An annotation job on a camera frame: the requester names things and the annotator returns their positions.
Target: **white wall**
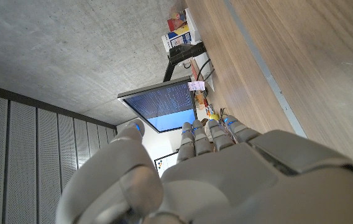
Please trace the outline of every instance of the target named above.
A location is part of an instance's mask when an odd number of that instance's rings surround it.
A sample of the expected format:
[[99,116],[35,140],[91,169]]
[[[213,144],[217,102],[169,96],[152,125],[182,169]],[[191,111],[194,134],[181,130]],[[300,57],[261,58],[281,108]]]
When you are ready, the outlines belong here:
[[[199,120],[207,118],[206,111],[197,110],[197,117]],[[118,125],[117,132],[120,133],[126,127],[128,122]],[[145,135],[143,137],[142,144],[146,148],[152,162],[154,162],[155,159],[176,152],[181,146],[181,129],[158,134],[145,122],[144,124]]]

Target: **wooden desk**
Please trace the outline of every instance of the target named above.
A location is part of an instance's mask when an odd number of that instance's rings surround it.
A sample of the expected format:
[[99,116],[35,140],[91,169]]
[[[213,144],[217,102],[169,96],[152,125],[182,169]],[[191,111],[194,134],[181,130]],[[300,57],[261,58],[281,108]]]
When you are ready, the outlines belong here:
[[309,139],[353,158],[353,1],[187,0],[216,69],[215,107],[260,132],[293,132],[226,4]]

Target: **wire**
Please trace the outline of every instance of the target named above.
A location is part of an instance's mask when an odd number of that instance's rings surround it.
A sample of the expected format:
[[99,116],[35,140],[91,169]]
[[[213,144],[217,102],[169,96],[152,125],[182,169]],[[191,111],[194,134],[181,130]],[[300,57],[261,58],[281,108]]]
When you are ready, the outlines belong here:
[[204,82],[207,81],[207,79],[213,74],[215,71],[215,68],[209,73],[209,75],[204,79]]
[[209,58],[209,59],[206,61],[206,63],[204,63],[204,65],[201,66],[201,69],[200,69],[200,71],[199,71],[199,74],[197,74],[196,82],[199,80],[199,77],[200,77],[200,75],[201,75],[201,71],[203,70],[204,66],[206,66],[206,64],[207,64],[210,60],[211,60],[211,59]]

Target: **cable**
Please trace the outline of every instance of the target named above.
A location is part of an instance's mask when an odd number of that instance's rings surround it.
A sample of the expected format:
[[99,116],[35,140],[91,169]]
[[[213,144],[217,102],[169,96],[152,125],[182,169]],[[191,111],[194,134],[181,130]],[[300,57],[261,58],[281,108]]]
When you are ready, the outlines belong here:
[[204,79],[204,82],[207,81],[207,79],[213,74],[215,71],[215,68],[209,73],[209,75]]
[[203,70],[204,66],[206,66],[206,64],[207,64],[210,60],[211,60],[211,59],[209,58],[209,59],[206,61],[206,63],[204,63],[204,65],[201,66],[201,69],[200,69],[200,71],[199,71],[199,74],[197,74],[196,82],[199,80],[199,77],[200,77],[200,75],[201,75],[201,71]]

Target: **computer monitor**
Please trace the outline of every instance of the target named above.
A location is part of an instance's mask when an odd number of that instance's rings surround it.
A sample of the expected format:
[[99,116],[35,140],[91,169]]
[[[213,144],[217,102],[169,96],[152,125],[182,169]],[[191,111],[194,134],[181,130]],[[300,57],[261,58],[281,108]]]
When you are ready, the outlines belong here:
[[190,77],[120,93],[117,98],[158,133],[182,128],[197,119]]

